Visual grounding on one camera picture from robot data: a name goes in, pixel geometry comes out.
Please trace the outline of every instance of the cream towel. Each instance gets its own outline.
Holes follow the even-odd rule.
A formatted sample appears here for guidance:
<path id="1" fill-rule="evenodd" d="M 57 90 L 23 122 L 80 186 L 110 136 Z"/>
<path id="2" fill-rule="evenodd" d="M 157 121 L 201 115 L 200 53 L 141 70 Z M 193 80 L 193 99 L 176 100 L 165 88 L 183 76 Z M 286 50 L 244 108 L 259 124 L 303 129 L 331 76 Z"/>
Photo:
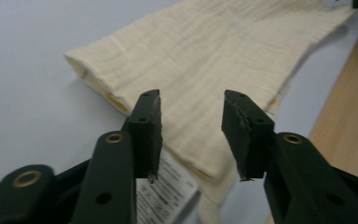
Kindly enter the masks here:
<path id="1" fill-rule="evenodd" d="M 185 0 L 66 59 L 125 114 L 142 92 L 160 89 L 164 146 L 197 178 L 201 220 L 218 223 L 236 176 L 220 129 L 224 91 L 249 95 L 273 116 L 301 56 L 351 14 L 319 0 Z"/>

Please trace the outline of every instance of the brass screw hole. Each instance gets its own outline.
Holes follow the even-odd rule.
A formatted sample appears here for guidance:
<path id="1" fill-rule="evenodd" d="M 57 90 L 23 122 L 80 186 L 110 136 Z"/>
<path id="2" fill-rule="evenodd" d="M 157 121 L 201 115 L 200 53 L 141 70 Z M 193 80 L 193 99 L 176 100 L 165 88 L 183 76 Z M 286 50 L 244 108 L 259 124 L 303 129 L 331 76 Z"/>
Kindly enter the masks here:
<path id="1" fill-rule="evenodd" d="M 118 142 L 121 142 L 121 140 L 124 139 L 124 136 L 122 134 L 117 134 L 117 133 L 113 133 L 113 134 L 110 134 L 109 136 L 107 136 L 105 138 L 105 141 L 107 143 L 118 143 Z"/>
<path id="2" fill-rule="evenodd" d="M 286 142 L 289 142 L 289 143 L 292 143 L 292 144 L 302 144 L 302 139 L 299 138 L 298 136 L 296 135 L 293 135 L 293 134 L 287 134 L 283 137 L 283 139 L 286 141 Z"/>
<path id="3" fill-rule="evenodd" d="M 13 186 L 15 188 L 28 187 L 28 186 L 36 183 L 40 179 L 41 176 L 42 176 L 42 173 L 40 171 L 36 171 L 36 170 L 26 171 L 26 172 L 18 175 L 13 180 Z"/>

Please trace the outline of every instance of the folded cloth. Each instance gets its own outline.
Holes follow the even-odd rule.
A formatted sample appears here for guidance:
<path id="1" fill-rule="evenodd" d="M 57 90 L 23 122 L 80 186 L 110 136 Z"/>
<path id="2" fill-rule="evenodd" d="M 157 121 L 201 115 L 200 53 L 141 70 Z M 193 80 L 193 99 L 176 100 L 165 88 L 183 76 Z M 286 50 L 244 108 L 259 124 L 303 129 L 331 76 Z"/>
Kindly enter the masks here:
<path id="1" fill-rule="evenodd" d="M 351 14 L 319 0 L 185 0 L 65 57 L 125 114 L 139 94 L 160 89 L 164 146 L 199 182 L 201 220 L 218 223 L 235 179 L 224 91 L 249 95 L 273 117 L 301 56 Z"/>

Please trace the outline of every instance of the screw hole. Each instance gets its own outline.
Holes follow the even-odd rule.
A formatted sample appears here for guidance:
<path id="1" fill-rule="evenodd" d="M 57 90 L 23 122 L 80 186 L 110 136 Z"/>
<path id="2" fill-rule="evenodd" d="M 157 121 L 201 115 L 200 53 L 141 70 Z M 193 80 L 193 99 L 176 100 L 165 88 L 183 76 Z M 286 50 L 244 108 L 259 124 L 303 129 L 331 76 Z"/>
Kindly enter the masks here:
<path id="1" fill-rule="evenodd" d="M 102 193 L 97 196 L 95 199 L 95 202 L 97 204 L 106 204 L 109 203 L 112 200 L 112 195 L 108 192 Z"/>
<path id="2" fill-rule="evenodd" d="M 336 194 L 329 193 L 326 195 L 326 198 L 330 203 L 336 205 L 343 205 L 345 203 L 344 200 L 341 197 L 337 196 Z"/>
<path id="3" fill-rule="evenodd" d="M 286 141 L 286 142 L 289 142 L 289 143 L 292 143 L 292 144 L 301 144 L 302 143 L 302 139 L 299 138 L 298 136 L 296 135 L 293 135 L 293 134 L 287 134 L 283 137 L 283 139 Z"/>
<path id="4" fill-rule="evenodd" d="M 27 186 L 33 185 L 40 179 L 41 175 L 42 173 L 40 171 L 36 171 L 36 170 L 26 171 L 18 175 L 13 180 L 13 186 L 15 188 L 25 188 Z"/>
<path id="5" fill-rule="evenodd" d="M 117 143 L 117 142 L 121 142 L 121 140 L 123 140 L 124 136 L 122 134 L 110 134 L 109 136 L 106 137 L 105 141 L 108 143 Z"/>

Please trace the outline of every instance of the white surface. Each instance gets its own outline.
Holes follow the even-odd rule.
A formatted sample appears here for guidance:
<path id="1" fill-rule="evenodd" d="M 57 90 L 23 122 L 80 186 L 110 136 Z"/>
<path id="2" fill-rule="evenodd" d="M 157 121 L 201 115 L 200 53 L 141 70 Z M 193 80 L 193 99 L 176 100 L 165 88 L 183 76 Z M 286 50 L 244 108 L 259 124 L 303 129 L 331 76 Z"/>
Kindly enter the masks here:
<path id="1" fill-rule="evenodd" d="M 86 159 L 124 116 L 81 83 L 62 55 L 178 0 L 0 1 L 0 179 L 27 164 L 58 174 Z M 305 136 L 358 36 L 358 13 L 299 67 L 276 131 Z M 263 223 L 262 181 L 237 183 L 221 208 L 225 223 Z M 198 223 L 194 211 L 185 223 Z"/>

